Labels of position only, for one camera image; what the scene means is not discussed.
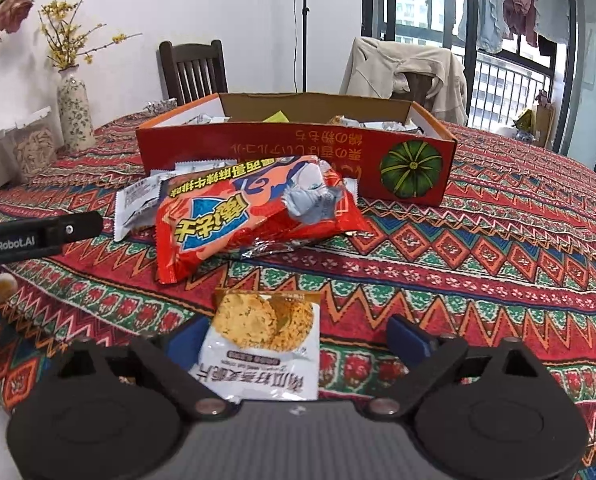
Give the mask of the white cracker snack packet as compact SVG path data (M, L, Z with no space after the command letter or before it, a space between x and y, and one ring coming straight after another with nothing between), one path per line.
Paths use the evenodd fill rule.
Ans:
M314 401L320 296L219 289L216 313L188 374L224 400Z

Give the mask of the large red chip bag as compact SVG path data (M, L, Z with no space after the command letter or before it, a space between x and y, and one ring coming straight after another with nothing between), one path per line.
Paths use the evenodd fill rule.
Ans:
M157 278L176 284L217 254L287 252L369 229L344 178L313 155L179 174L160 186Z

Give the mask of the floral ceramic vase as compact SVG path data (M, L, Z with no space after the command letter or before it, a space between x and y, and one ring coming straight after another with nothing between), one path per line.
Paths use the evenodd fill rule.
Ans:
M73 153L88 150L95 144L89 98L77 70L77 66L62 70L56 91L64 144Z

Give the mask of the patterned red tablecloth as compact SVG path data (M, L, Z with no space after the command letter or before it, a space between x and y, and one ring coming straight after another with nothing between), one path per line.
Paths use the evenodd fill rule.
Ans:
M0 404L24 400L78 337L125 344L212 310L217 288L316 292L323 396L361 399L402 365L388 318L475 346L520 338L582 411L590 432L578 477L596 479L596 174L491 133L454 127L450 181L437 208L361 200L370 232L285 255L214 258L188 280L156 281L151 232L105 230L55 257L8 267L0 305Z

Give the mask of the silver foil wrapper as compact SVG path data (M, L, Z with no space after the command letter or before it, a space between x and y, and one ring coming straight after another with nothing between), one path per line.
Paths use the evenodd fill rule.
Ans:
M179 106L176 98L170 98L161 101L149 101L145 106L144 110L149 116L155 117L164 113L175 110Z

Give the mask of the yellow flower branches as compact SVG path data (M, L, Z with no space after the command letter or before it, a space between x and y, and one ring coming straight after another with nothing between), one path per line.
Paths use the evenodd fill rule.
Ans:
M48 45L46 58L59 72L78 67L81 61L93 63L95 53L120 46L141 36L140 32L125 34L118 32L104 42L90 44L93 36L104 29L106 23L95 23L89 27L81 25L77 18L85 0L51 0L40 5L38 17L40 33Z

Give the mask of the dark wooden chair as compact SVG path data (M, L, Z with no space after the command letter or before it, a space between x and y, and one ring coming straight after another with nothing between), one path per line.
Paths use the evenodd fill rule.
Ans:
M172 44L163 41L158 49L168 96L184 105L228 92L222 42Z

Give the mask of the red pumpkin cardboard box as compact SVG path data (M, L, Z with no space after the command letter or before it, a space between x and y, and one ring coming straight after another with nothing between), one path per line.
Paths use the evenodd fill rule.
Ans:
M415 102L325 93L217 93L135 131L145 171L194 159L313 155L364 198L437 206L458 140Z

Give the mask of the chair under jacket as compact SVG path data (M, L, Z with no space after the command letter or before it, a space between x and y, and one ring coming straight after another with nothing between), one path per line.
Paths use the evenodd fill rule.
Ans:
M437 96L435 78L414 73L405 73L404 76L409 85L409 91L405 93L404 98L407 101L420 104L430 112Z

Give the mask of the beige jacket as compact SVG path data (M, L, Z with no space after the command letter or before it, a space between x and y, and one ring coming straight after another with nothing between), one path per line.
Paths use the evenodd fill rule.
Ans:
M370 37L353 40L340 92L348 96L390 99L414 92L410 78L426 78L423 103L435 118L467 124L467 82L464 66L450 50L402 44Z

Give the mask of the hanging light blue garment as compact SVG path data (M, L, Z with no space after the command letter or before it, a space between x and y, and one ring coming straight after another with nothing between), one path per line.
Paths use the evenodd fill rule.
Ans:
M487 54L503 50L508 28L503 15L504 0L475 0L476 49ZM458 39L466 44L469 0L463 0Z

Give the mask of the black light stand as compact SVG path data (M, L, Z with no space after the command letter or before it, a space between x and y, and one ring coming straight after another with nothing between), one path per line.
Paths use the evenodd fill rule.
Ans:
M294 25L295 25L295 59L294 63L296 64L296 55L298 52L297 47L297 11L296 11L296 1L292 0L294 3L292 4L292 12L294 12ZM301 0L301 46L299 47L299 52L301 53L301 62L300 62L300 70L301 70L301 92L307 92L307 83L308 83L308 17L309 17L309 5L308 0Z

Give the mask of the sliding glass door frame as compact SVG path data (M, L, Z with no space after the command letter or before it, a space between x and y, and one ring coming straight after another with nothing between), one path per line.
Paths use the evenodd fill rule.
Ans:
M596 172L596 0L362 0L361 32L461 61L466 122Z

